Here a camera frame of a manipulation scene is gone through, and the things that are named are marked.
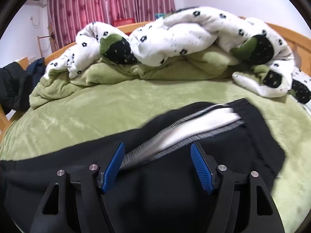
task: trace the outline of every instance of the black polka dot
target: black polka dot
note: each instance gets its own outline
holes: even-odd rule
[[[293,80],[292,90],[294,91],[293,96],[297,99],[298,102],[306,104],[311,100],[311,91],[300,81]]]
[[[270,70],[262,82],[264,85],[276,89],[281,85],[282,75]]]
[[[194,17],[198,17],[201,14],[201,11],[196,10],[192,14],[194,15]]]
[[[185,54],[187,54],[187,52],[188,52],[188,50],[182,49],[182,50],[179,52],[179,54],[180,54],[180,55],[185,55]]]
[[[243,29],[239,29],[238,34],[239,34],[240,36],[244,36],[244,30],[243,30]]]
[[[224,15],[223,13],[220,13],[219,16],[220,16],[221,18],[223,18],[223,19],[226,19],[226,18],[227,18],[227,16]]]
[[[143,43],[146,39],[147,39],[147,36],[142,36],[142,38],[140,39],[140,41]]]
[[[102,55],[116,64],[132,65],[138,62],[131,51],[129,42],[125,38],[111,44],[109,49]]]

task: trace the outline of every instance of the fleece blanket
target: fleece blanket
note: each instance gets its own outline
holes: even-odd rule
[[[230,78],[187,82],[135,79],[81,89],[35,110],[30,108],[13,122],[0,145],[0,160],[37,157],[139,128],[159,114],[191,103],[221,104],[243,97],[260,110],[286,152],[272,193],[286,233],[294,233],[311,205],[311,117],[290,95],[263,98]]]
[[[232,78],[238,85],[264,97],[280,97],[290,90],[293,53],[286,41],[259,19],[242,20],[219,9],[196,7],[167,15],[130,35],[135,57],[149,66],[159,66],[168,57],[201,51],[215,41],[259,75],[258,81],[234,73]],[[258,71],[257,65],[263,64]]]
[[[92,64],[80,76],[71,79],[68,71],[50,70],[43,76],[31,93],[32,108],[49,101],[61,99],[96,84],[113,84],[137,78],[145,80],[207,80],[230,76],[242,65],[238,59],[213,45],[201,52],[187,56],[171,57],[159,67],[140,63],[134,65],[113,65],[106,57]]]

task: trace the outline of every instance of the white stripe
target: white stripe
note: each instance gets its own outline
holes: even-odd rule
[[[162,11],[162,13],[166,13],[166,5],[165,5],[165,0],[162,0],[162,3],[163,3],[163,6],[162,6],[163,11]]]
[[[238,120],[238,121],[235,121],[234,123],[231,123],[231,124],[229,124],[227,126],[220,127],[218,129],[215,129],[215,130],[207,131],[207,132],[202,133],[202,134],[197,134],[197,135],[194,135],[192,137],[188,137],[188,138],[178,142],[177,144],[174,144],[173,146],[171,146],[171,147],[169,147],[169,148],[167,148],[167,149],[165,149],[165,150],[163,150],[163,151],[161,151],[161,152],[159,152],[159,153],[157,153],[157,154],[155,154],[155,155],[153,155],[153,156],[143,160],[142,162],[139,162],[136,165],[131,165],[131,166],[130,165],[126,165],[124,167],[121,167],[120,169],[121,170],[126,170],[126,169],[135,168],[135,167],[144,165],[146,163],[149,163],[149,162],[152,162],[152,161],[154,161],[156,159],[159,159],[159,158],[161,158],[161,157],[163,157],[163,156],[165,156],[165,155],[167,155],[167,154],[169,154],[171,152],[174,152],[174,151],[176,151],[176,150],[178,150],[178,149],[180,149],[180,148],[182,148],[182,147],[184,147],[184,146],[186,146],[188,144],[191,144],[191,143],[193,143],[195,141],[198,141],[200,139],[204,139],[204,138],[208,138],[208,137],[214,137],[214,136],[219,135],[219,134],[221,134],[223,132],[230,131],[230,130],[232,130],[232,129],[242,125],[243,123],[244,123],[244,121]]]
[[[75,6],[76,6],[76,14],[77,14],[77,19],[78,19],[78,23],[79,23],[79,28],[78,29],[82,29],[82,24],[81,24],[81,18],[80,18],[80,9],[79,9],[79,0],[75,1]]]
[[[128,1],[128,3],[127,3],[127,7],[128,7],[128,13],[129,14],[126,14],[126,17],[125,18],[134,18],[134,20],[135,20],[135,17],[134,17],[134,15],[132,16],[132,14],[131,14],[131,9],[130,9],[130,0],[127,0]]]
[[[121,167],[136,165],[187,137],[217,129],[239,119],[240,116],[234,113],[232,108],[221,108],[180,125],[174,123],[158,133],[151,143],[148,141],[127,153]]]
[[[62,0],[63,1],[63,24],[64,24],[64,27],[66,28],[65,32],[67,33],[67,44],[69,44],[71,42],[71,32],[69,31],[69,26],[68,26],[68,18],[67,18],[67,6],[69,6],[67,3],[66,3],[66,0]]]
[[[73,14],[73,0],[70,0],[70,3],[69,3],[69,6],[70,6],[70,10],[71,10],[71,17],[70,17],[70,22],[71,22],[71,25],[72,25],[72,31],[70,32],[71,33],[71,36],[70,36],[70,40],[72,39],[76,39],[76,23],[75,23],[75,20],[73,19],[74,17],[74,14]]]
[[[60,33],[60,35],[62,34],[62,32],[61,32],[61,29],[62,29],[62,27],[61,27],[61,23],[60,23],[60,13],[59,13],[59,0],[56,0],[56,11],[57,11],[57,21],[58,21],[58,26],[59,26],[59,33]],[[61,44],[61,46],[62,47],[64,47],[64,42],[63,42],[63,37],[62,36],[60,36],[59,37],[59,40],[60,40],[60,44]]]
[[[144,13],[144,9],[145,9],[144,0],[140,0],[140,2],[141,2],[141,5],[142,5],[141,10],[140,10],[140,12],[142,13],[142,16],[143,16],[142,20],[146,21],[145,13]]]

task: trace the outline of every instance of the black jacket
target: black jacket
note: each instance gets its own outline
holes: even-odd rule
[[[32,78],[17,62],[0,68],[0,104],[5,114],[29,109]]]
[[[193,103],[160,115],[140,129],[125,131],[57,152],[19,161],[0,161],[0,194],[8,214],[29,232],[38,205],[59,169],[69,173],[99,161],[116,141],[125,153],[155,137],[181,118],[212,103]],[[223,133],[198,138],[207,154],[231,171],[257,171],[269,190],[285,159],[260,112],[247,100],[228,103],[243,124]],[[120,171],[114,187],[104,196],[115,232],[201,232],[215,202],[201,187],[190,144],[140,167]]]

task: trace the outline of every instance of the bed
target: bed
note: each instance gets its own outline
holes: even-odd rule
[[[124,33],[147,22],[120,26]],[[311,74],[311,40],[270,24],[301,58]],[[71,43],[45,58],[48,64]],[[0,160],[21,160],[142,126],[171,109],[198,101],[227,103],[246,97],[265,118],[273,137],[286,152],[286,161],[273,187],[273,198],[286,233],[308,227],[311,208],[311,117],[290,95],[267,99],[235,85],[231,79],[154,81],[133,79],[84,88],[41,107],[17,113],[2,129]]]

